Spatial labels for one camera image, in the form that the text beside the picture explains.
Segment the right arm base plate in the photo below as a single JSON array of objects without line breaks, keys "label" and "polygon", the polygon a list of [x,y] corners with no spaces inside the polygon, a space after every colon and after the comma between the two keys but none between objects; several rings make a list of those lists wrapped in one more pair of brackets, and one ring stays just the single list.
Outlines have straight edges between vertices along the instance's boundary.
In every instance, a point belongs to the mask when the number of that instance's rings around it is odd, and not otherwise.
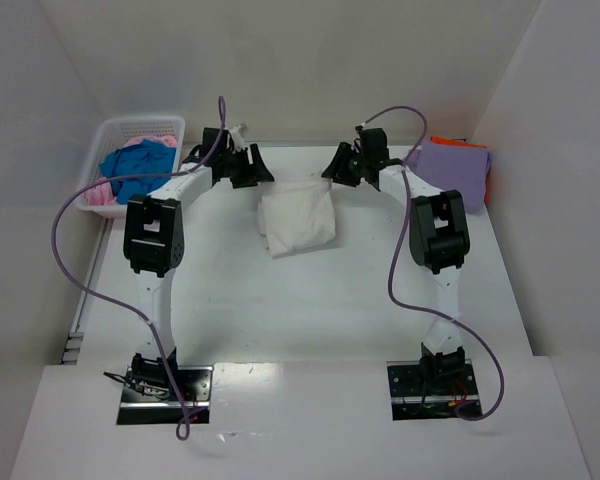
[{"label": "right arm base plate", "polygon": [[470,361],[454,379],[424,380],[414,361],[388,363],[387,376],[394,421],[457,418],[457,408],[469,418],[483,414]]}]

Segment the white t shirt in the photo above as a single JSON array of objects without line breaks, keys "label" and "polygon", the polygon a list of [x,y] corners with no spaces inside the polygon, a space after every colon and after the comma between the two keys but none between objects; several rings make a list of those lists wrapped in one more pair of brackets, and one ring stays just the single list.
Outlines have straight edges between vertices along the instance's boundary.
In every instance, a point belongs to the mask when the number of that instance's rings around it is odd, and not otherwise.
[{"label": "white t shirt", "polygon": [[331,182],[274,182],[259,190],[257,224],[273,258],[322,247],[336,237]]}]

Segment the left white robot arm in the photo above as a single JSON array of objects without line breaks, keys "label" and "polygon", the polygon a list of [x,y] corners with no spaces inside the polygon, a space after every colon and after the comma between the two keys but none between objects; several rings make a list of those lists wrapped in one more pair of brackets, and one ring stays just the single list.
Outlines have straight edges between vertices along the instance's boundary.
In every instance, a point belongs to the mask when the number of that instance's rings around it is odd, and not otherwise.
[{"label": "left white robot arm", "polygon": [[127,204],[123,254],[134,273],[140,319],[149,328],[131,362],[128,381],[173,392],[178,377],[171,325],[172,285],[185,253],[184,211],[223,179],[235,189],[272,182],[259,147],[244,140],[246,127],[206,128],[178,174]]}]

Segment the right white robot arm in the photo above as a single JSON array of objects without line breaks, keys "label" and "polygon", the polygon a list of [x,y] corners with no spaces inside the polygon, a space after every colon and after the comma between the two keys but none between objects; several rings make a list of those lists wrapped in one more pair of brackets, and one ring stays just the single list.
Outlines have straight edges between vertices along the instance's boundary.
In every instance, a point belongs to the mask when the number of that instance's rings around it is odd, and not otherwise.
[{"label": "right white robot arm", "polygon": [[406,208],[406,225],[398,245],[407,244],[414,263],[429,274],[434,305],[412,311],[430,313],[434,320],[421,342],[419,361],[424,379],[435,382],[459,375],[465,349],[457,326],[459,278],[470,239],[462,195],[443,191],[420,179],[398,159],[390,157],[383,129],[356,128],[357,139],[342,142],[322,177],[348,187],[366,181]]}]

